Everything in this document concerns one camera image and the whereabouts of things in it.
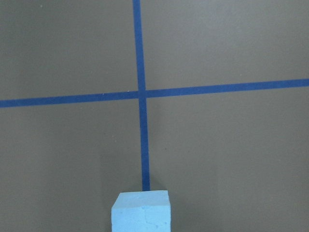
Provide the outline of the light blue foam block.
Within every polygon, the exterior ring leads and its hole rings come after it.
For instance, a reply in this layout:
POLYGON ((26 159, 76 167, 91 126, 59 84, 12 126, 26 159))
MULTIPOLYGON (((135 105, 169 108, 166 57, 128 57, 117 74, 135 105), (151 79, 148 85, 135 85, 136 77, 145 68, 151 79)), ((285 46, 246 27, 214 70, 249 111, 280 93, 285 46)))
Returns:
POLYGON ((170 232, 167 190, 120 193, 111 209, 113 232, 170 232))

